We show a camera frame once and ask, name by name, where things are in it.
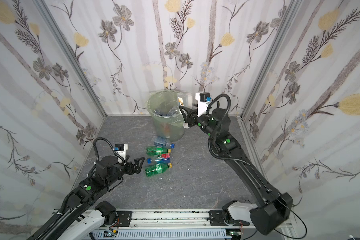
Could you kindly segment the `green bottle yellow cap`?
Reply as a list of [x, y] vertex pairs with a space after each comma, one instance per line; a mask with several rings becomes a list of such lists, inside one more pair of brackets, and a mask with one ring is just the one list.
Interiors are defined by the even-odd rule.
[[166, 170], [172, 168], [172, 164], [171, 163], [160, 163], [160, 164], [156, 164], [156, 165], [152, 165], [152, 166], [148, 166], [145, 168], [145, 174], [147, 177], [151, 177], [154, 175], [159, 175], [164, 173]]
[[161, 155], [161, 154], [170, 154], [172, 152], [171, 149], [166, 149], [164, 147], [158, 146], [149, 146], [146, 149], [146, 154], [148, 156]]

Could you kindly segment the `Fiji water bottle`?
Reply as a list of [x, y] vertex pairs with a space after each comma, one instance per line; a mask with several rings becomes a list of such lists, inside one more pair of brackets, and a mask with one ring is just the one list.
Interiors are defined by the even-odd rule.
[[172, 160], [172, 156], [170, 154], [160, 154], [160, 155], [154, 155], [147, 159], [148, 164], [168, 164]]

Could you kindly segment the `clear bottle light-blue label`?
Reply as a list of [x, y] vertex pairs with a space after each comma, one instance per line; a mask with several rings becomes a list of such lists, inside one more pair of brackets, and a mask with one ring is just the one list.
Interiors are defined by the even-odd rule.
[[162, 138], [162, 137], [153, 137], [152, 138], [154, 146], [162, 147], [165, 149], [173, 149], [175, 147], [175, 144], [171, 143], [168, 139]]

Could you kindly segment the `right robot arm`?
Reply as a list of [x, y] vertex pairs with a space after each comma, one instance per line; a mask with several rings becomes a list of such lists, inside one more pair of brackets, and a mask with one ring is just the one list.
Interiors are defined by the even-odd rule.
[[220, 94], [207, 103], [202, 113], [199, 113], [201, 103], [196, 109], [184, 106], [180, 106], [179, 109], [188, 127], [197, 126], [209, 136], [210, 154], [228, 164], [256, 199], [253, 204], [231, 201], [224, 205], [223, 221], [227, 224], [235, 221], [253, 224], [259, 233], [266, 236], [289, 219], [293, 199], [288, 193], [282, 194], [269, 183], [229, 132], [230, 107], [230, 97]]

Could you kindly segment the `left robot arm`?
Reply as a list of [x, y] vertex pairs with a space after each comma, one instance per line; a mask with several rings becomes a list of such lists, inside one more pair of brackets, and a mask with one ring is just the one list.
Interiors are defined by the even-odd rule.
[[[107, 143], [112, 154], [100, 159], [98, 141]], [[58, 211], [31, 234], [30, 240], [57, 240], [78, 217], [114, 189], [112, 184], [122, 180], [124, 175], [139, 174], [142, 170], [145, 158], [130, 162], [130, 156], [126, 155], [127, 144], [112, 145], [109, 140], [98, 137], [93, 141], [93, 149], [96, 160], [87, 178], [66, 195]]]

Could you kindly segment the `clear square bottle white cap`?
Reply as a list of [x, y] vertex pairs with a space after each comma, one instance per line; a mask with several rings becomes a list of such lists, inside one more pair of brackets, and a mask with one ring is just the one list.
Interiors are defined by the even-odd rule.
[[177, 93], [179, 106], [184, 106], [188, 108], [193, 108], [193, 97], [190, 92], [179, 92]]

